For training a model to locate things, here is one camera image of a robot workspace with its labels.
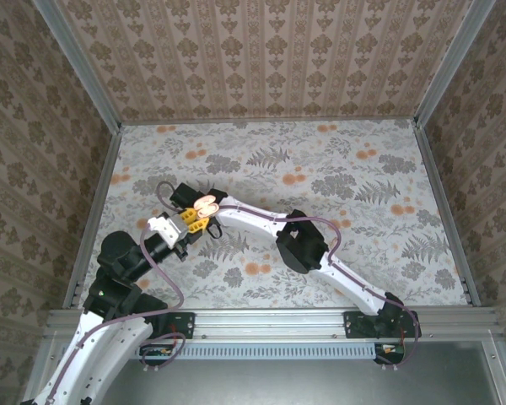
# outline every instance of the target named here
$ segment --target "cable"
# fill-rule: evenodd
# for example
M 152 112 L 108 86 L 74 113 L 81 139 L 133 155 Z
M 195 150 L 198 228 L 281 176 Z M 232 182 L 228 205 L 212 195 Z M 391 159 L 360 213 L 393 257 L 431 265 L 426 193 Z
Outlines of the cable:
M 165 360 L 165 362 L 161 365 L 156 365 L 154 367 L 146 364 L 146 355 L 150 352 L 152 352 L 153 350 L 157 350 L 157 348 L 154 348 L 153 350 L 147 350 L 143 353 L 143 356 L 141 357 L 141 363 L 143 364 L 144 366 L 144 369 L 145 370 L 148 370 L 148 368 L 154 368 L 156 371 L 158 369 L 162 369 L 168 365 L 170 365 L 173 361 L 176 360 L 176 358 L 180 355 L 180 353 L 182 352 L 182 349 L 184 348 L 184 346 L 186 345 L 186 336 L 184 336 L 183 333 L 180 333 L 180 332 L 172 332 L 172 333 L 167 333 L 166 335 L 163 335 L 163 336 L 160 336 L 160 337 L 157 337 L 155 339 L 150 339 L 150 340 L 147 340 L 145 341 L 141 347 L 144 347 L 144 346 L 147 346 L 151 343 L 155 343 L 155 342 L 158 342 L 159 340 L 164 340 L 164 339 L 167 339 L 167 338 L 180 338 L 181 339 L 181 345 L 178 347 L 178 349 L 167 359 Z
M 366 284 L 364 284 L 364 283 L 360 282 L 359 280 L 357 280 L 355 277 L 353 277 L 351 274 L 347 273 L 343 268 L 341 268 L 340 266 L 338 266 L 336 263 L 334 263 L 332 261 L 332 257 L 334 255 L 334 253 L 336 252 L 337 248 L 339 248 L 339 246 L 341 245 L 341 242 L 342 242 L 341 231 L 332 222 L 330 222 L 327 219 L 319 218 L 319 217 L 276 218 L 276 217 L 274 217 L 272 215 L 266 215 L 264 213 L 259 213 L 259 212 L 255 211 L 254 209 L 250 209 L 250 208 L 247 208 L 247 207 L 241 207 L 241 206 L 237 206 L 237 205 L 222 205 L 219 208 L 220 209 L 235 209 L 235 210 L 239 210 L 239 211 L 244 211 L 246 213 L 250 213 L 250 214 L 255 215 L 257 217 L 260 217 L 260 218 L 263 218 L 263 219 L 268 219 L 268 220 L 273 221 L 275 223 L 276 222 L 284 222 L 284 223 L 286 223 L 286 222 L 316 221 L 316 222 L 321 222 L 323 224 L 326 224 L 330 228 L 332 228 L 334 230 L 334 232 L 336 232 L 337 241 L 336 241 L 336 244 L 328 252 L 328 257 L 327 257 L 328 263 L 331 266 L 333 266 L 339 273 L 343 274 L 349 280 L 351 280 L 356 285 L 358 285 L 361 289 L 363 289 L 364 291 L 367 291 L 368 293 L 370 293 L 371 295 L 373 295 L 375 298 L 377 298 L 379 300 L 383 300 L 384 302 L 387 302 L 388 304 L 392 304 L 392 305 L 397 306 L 398 308 L 401 308 L 407 314 L 409 314 L 409 316 L 412 319 L 412 324 L 414 326 L 414 344 L 412 345 L 412 350 L 408 354 L 408 356 L 406 358 L 404 358 L 399 364 L 392 364 L 389 360 L 381 358 L 380 356 L 378 356 L 378 357 L 380 359 L 382 359 L 383 361 L 385 361 L 386 363 L 388 363 L 390 365 L 393 365 L 394 368 L 395 368 L 396 365 L 404 365 L 414 355 L 414 352 L 416 351 L 416 348 L 417 348 L 418 335 L 419 335 L 419 323 L 418 323 L 418 320 L 416 319 L 416 317 L 414 316 L 414 314 L 412 313 L 412 311 L 408 307 L 404 306 L 403 304 L 400 304 L 399 302 L 396 302 L 394 300 L 390 300 L 390 299 L 388 299 L 386 297 L 383 297 L 380 294 L 375 293 Z
M 58 374 L 57 380 L 55 381 L 54 385 L 51 388 L 51 391 L 50 391 L 49 395 L 46 398 L 46 402 L 45 402 L 46 405 L 52 405 L 53 404 L 53 398 L 54 398 L 54 396 L 56 395 L 56 393 L 58 391 L 58 387 L 60 386 L 60 384 L 61 384 L 61 382 L 62 382 L 62 380 L 64 378 L 64 375 L 67 372 L 67 369 L 69 368 L 69 366 L 71 365 L 71 363 L 75 359 L 75 356 L 77 355 L 77 353 L 79 352 L 79 350 L 83 347 L 83 345 L 86 343 L 86 341 L 94 333 L 96 333 L 97 331 L 99 331 L 100 329 L 102 329 L 104 327 L 108 327 L 110 325 L 114 325 L 116 323 L 120 323 L 120 322 L 124 322 L 124 321 L 130 321 L 131 319 L 136 319 L 136 318 L 141 318 L 141 317 L 146 317 L 146 316 L 164 315 L 164 314 L 166 314 L 168 312 L 171 312 L 171 311 L 179 309 L 184 304 L 184 294 L 181 292 L 180 288 L 170 279 L 170 277 L 161 269 L 161 267 L 158 266 L 158 263 L 156 263 L 155 260 L 148 253 L 146 245 L 144 244 L 145 236 L 146 236 L 146 234 L 149 231 L 148 226 L 149 225 L 146 225 L 146 227 L 143 229 L 143 232 L 141 233 L 141 238 L 140 238 L 140 243 L 139 243 L 139 245 L 141 246 L 141 251 L 143 252 L 144 257 L 150 263 L 150 265 L 155 270 L 158 271 L 159 275 L 161 275 L 161 277 L 163 277 L 163 279 L 175 291 L 176 295 L 178 295 L 178 304 L 176 304 L 175 306 L 172 306 L 170 308 L 166 308 L 164 310 L 157 310 L 157 311 L 156 310 L 151 310 L 149 312 L 143 312 L 143 313 L 140 313 L 140 314 L 133 314 L 133 315 L 128 315 L 128 316 L 123 316 L 121 318 L 116 318 L 116 319 L 113 319 L 111 321 L 103 322 L 103 323 L 99 324 L 97 327 L 93 327 L 88 332 L 86 332 L 84 334 L 84 336 L 76 344 L 75 349 L 72 351 L 72 353 L 69 355 L 69 357 L 65 360 L 64 366 L 60 370 L 60 373 Z
M 171 210 L 171 211 L 174 211 L 175 213 L 178 213 L 180 210 L 177 208 L 177 207 L 173 207 L 172 205 L 170 205 L 169 203 L 167 203 L 163 197 L 161 197 L 161 186 L 165 184 L 166 186 L 169 186 L 170 189 L 172 190 L 172 192 L 174 193 L 175 192 L 175 187 L 172 185 L 172 183 L 166 181 L 166 180 L 162 180 L 158 183 L 158 185 L 155 187 L 155 195 L 156 197 L 158 198 L 159 202 L 167 209 Z

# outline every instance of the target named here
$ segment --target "wall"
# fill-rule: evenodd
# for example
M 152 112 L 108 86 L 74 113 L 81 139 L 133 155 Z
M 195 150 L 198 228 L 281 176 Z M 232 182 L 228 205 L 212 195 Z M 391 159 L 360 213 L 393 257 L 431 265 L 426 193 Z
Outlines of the wall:
M 59 0 L 121 120 L 412 116 L 470 0 Z
M 0 1 L 0 404 L 62 305 L 110 134 L 30 1 Z
M 506 0 L 498 0 L 427 124 L 484 305 L 506 336 Z

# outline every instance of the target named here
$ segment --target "yellow bracket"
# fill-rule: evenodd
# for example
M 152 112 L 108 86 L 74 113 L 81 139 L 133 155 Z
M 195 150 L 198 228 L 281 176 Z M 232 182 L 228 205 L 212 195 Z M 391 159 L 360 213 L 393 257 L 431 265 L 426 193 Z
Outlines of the yellow bracket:
M 208 227 L 208 223 L 210 222 L 210 218 L 203 218 L 195 221 L 193 224 L 188 225 L 189 233 L 194 234 L 199 230 L 205 230 Z
M 186 223 L 186 225 L 191 225 L 195 222 L 196 219 L 196 210 L 194 208 L 186 208 L 186 210 L 180 214 L 182 221 Z

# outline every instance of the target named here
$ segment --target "white arm segment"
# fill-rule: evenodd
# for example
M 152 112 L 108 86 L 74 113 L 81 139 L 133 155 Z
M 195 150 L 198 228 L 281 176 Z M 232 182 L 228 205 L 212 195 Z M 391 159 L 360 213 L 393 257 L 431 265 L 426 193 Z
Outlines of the white arm segment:
M 35 398 L 34 405 L 46 404 L 51 388 L 74 350 L 78 350 L 78 353 L 67 368 L 52 404 L 79 405 L 81 399 L 85 399 L 88 395 L 95 397 L 96 392 L 97 400 L 100 401 L 112 380 L 135 353 L 140 342 L 148 338 L 153 330 L 152 325 L 145 323 L 143 318 L 116 323 L 99 329 L 84 343 L 83 348 L 77 348 L 77 343 L 84 334 L 101 322 L 103 318 L 93 312 L 81 315 L 73 340 L 69 343 L 51 379 Z
M 272 213 L 264 209 L 244 204 L 243 202 L 240 202 L 236 198 L 231 196 L 224 198 L 219 205 L 220 207 L 237 206 L 239 208 L 248 208 L 274 219 L 287 218 L 286 213 Z M 253 213 L 247 213 L 239 209 L 236 210 L 236 209 L 221 208 L 215 217 L 218 220 L 218 222 L 223 226 L 239 228 L 241 230 L 248 230 L 257 235 L 271 236 L 274 239 L 277 238 L 277 232 L 285 227 L 284 222 L 273 222 L 273 220 L 264 219 L 254 215 Z M 337 257 L 333 256 L 332 261 L 337 266 L 345 270 L 345 272 L 347 272 L 353 278 L 365 284 L 367 288 L 371 289 L 372 291 L 381 296 L 385 295 L 385 291 L 378 289 L 374 287 L 372 284 L 365 281 L 363 278 L 358 276 L 353 270 L 348 268 L 348 266 L 345 265 Z M 381 310 L 382 307 L 384 306 L 385 302 L 383 300 L 375 298 L 369 292 L 365 291 L 365 289 L 362 289 L 350 278 L 346 277 L 344 274 L 339 272 L 335 267 L 333 267 L 328 262 L 328 253 L 325 253 L 325 255 L 322 257 L 322 259 L 320 260 L 320 265 L 321 267 L 319 270 L 311 270 L 309 274 L 313 274 L 317 277 L 320 277 L 328 284 L 333 286 L 335 289 L 341 291 L 349 299 L 351 299 L 353 303 L 356 304 L 356 306 L 365 315 L 378 315 L 379 310 Z

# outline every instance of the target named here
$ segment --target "patterned floor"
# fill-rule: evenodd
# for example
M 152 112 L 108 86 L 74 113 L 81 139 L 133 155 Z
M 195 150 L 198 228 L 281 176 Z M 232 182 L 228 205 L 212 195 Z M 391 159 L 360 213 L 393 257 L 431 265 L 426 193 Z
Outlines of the patterned floor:
M 105 235 L 138 240 L 161 213 L 161 180 L 201 191 L 215 186 L 272 211 L 291 208 L 332 221 L 343 234 L 338 256 L 410 305 L 465 304 L 454 259 L 410 121 L 263 122 L 123 127 L 81 302 Z M 320 227 L 333 243 L 333 233 Z M 331 286 L 287 270 L 269 240 L 235 229 L 203 236 L 181 263 L 164 269 L 185 308 L 333 307 L 351 302 Z M 150 273 L 150 294 L 175 302 Z

